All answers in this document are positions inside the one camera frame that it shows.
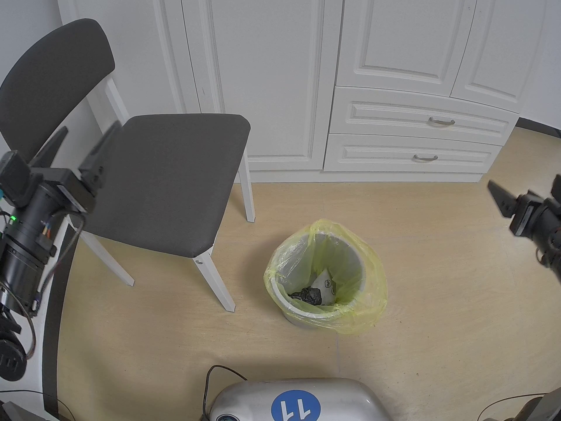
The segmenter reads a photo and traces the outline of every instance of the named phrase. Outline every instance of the trash can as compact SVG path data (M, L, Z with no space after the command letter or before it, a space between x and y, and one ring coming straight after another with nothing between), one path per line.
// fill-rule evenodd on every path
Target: trash can
M335 289L333 305L289 296L311 285L324 270ZM287 238L273 253L263 279L284 316L302 327L360 333L376 323L388 301L384 270L374 250L329 220L318 220Z

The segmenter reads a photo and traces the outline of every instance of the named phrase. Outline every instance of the floor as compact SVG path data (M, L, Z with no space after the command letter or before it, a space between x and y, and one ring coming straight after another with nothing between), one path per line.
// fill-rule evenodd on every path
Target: floor
M558 172L561 140L516 128L478 184L255 184L254 224L236 185L213 253L234 314L189 259L104 240L136 279L127 287L80 242L62 317L59 398L79 420L194 421L215 363L254 380L358 379L396 421L475 420L499 398L555 389L561 286L531 242L510 234L486 183L545 196ZM361 335L292 326L264 289L275 248L322 217L384 263L388 306ZM216 371L210 398L235 381ZM497 404L483 419L514 417L524 401Z

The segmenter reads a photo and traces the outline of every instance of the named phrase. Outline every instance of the drawer handle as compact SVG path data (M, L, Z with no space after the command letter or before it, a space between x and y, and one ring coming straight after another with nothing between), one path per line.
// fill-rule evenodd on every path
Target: drawer handle
M431 117L429 119L429 122L431 123L438 123L439 125L453 125L456 121L455 120L450 120L450 122L448 120L437 120L434 117Z
M417 156L416 154L413 155L414 159L417 159L418 161L427 161L427 162L432 162L438 159L438 156L435 154L434 157L432 158L422 158L420 156Z

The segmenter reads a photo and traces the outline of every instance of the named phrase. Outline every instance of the chair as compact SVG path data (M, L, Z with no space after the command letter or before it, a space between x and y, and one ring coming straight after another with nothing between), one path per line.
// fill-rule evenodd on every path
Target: chair
M211 253L236 173L247 220L255 221L247 120L229 114L129 118L110 74L115 61L100 25L79 19L35 43L0 87L0 132L29 162L100 82L123 133L82 239L125 283L134 279L94 235L192 258L224 308L235 304Z

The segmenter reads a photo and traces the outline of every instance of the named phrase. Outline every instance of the white wall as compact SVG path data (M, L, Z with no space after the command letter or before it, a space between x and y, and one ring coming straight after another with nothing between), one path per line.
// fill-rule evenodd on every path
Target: white wall
M25 50L61 24L57 0L0 0L0 82ZM69 132L53 166L76 168L101 130L86 100L62 124ZM0 155L7 150L0 136Z
M561 0L548 0L546 29L543 55L520 116L561 129Z

